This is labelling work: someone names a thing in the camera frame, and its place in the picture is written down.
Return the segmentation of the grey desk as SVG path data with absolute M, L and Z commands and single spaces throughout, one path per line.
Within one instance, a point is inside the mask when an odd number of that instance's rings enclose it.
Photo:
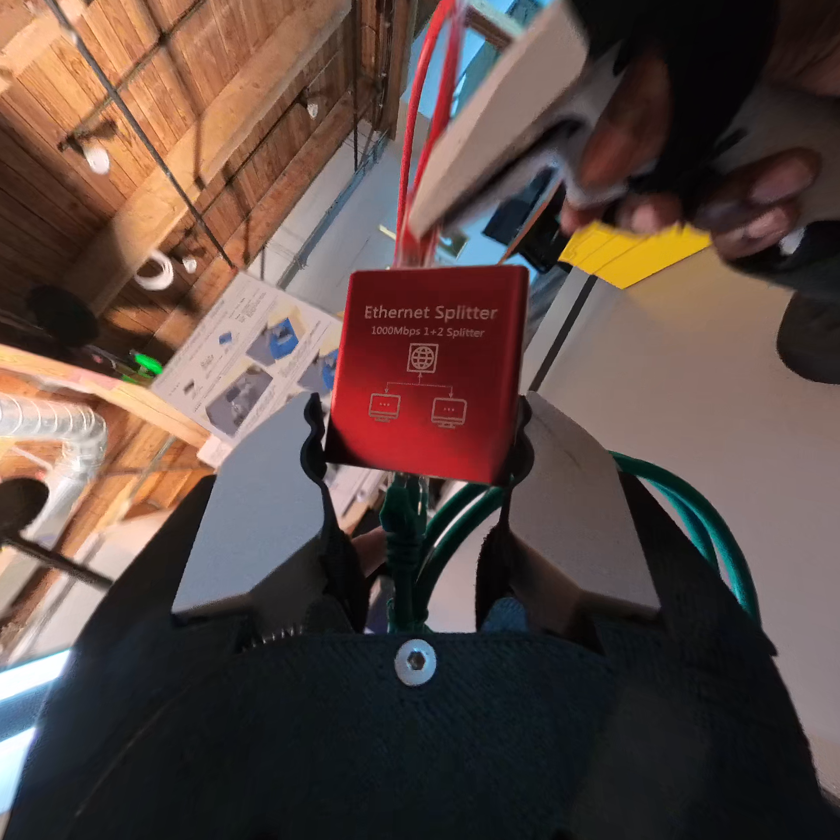
M 573 269 L 526 351 L 523 385 L 605 447 L 676 473 L 745 553 L 763 627 L 838 796 L 838 386 L 789 371 L 790 293 L 706 249 L 625 290 Z M 573 305 L 582 300 L 576 318 Z

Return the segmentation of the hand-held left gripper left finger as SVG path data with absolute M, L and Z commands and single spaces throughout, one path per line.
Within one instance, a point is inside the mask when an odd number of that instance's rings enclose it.
M 328 586 L 338 521 L 324 483 L 322 402 L 302 392 L 219 468 L 172 603 L 176 617 L 304 617 Z

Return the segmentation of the silver ventilation duct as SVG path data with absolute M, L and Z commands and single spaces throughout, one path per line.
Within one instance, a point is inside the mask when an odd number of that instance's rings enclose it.
M 47 469 L 48 497 L 26 539 L 52 549 L 56 546 L 82 493 L 97 477 L 104 460 L 108 429 L 88 406 L 1 394 L 1 437 L 18 443 L 58 443 L 60 457 Z

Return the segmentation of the black dimpled wrist pad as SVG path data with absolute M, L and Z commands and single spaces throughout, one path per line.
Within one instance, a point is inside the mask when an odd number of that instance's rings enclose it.
M 797 291 L 784 312 L 776 339 L 784 366 L 815 383 L 839 385 L 839 304 Z

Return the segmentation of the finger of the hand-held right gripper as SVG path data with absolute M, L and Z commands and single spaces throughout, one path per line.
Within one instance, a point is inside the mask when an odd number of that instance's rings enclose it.
M 588 53 L 573 4 L 544 8 L 502 52 L 417 167 L 406 231 L 415 239 L 429 234 L 529 147 L 578 81 Z

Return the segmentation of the red ethernet splitter box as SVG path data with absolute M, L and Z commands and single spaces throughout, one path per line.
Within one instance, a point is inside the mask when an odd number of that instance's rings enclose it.
M 350 276 L 328 461 L 501 486 L 518 427 L 524 266 Z

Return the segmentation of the black pole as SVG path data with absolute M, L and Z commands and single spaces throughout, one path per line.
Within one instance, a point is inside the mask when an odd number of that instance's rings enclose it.
M 72 580 L 107 591 L 113 580 L 86 566 L 79 565 L 61 553 L 27 539 L 23 531 L 45 507 L 49 497 L 47 485 L 34 478 L 14 478 L 1 485 L 1 547 L 22 553 L 48 569 L 68 575 Z

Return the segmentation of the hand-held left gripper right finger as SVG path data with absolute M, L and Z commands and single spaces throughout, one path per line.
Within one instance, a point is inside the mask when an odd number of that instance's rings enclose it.
M 511 588 L 532 621 L 652 621 L 660 601 L 609 452 L 536 392 L 523 428 L 533 461 L 511 493 Z

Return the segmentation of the instruction board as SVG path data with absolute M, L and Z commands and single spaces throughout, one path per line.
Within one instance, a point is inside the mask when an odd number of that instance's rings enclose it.
M 303 392 L 329 403 L 341 321 L 239 274 L 151 386 L 209 433 L 197 445 L 213 467 L 267 417 Z

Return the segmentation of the yellow storage bin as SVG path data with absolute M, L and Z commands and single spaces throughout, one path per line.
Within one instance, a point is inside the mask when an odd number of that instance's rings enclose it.
M 576 231 L 559 262 L 594 275 L 618 289 L 630 286 L 710 246 L 707 234 L 674 225 L 650 236 L 629 234 L 602 223 Z

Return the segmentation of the person's right hand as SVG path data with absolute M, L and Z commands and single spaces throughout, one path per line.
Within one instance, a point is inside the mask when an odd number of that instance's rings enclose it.
M 657 161 L 669 139 L 672 111 L 666 63 L 655 48 L 647 49 L 625 69 L 581 153 L 581 188 L 604 191 Z M 708 231 L 720 257 L 740 259 L 777 245 L 797 228 L 802 195 L 821 168 L 815 152 L 785 150 L 732 172 L 691 213 L 673 193 L 629 193 L 613 221 L 639 236 L 693 224 Z

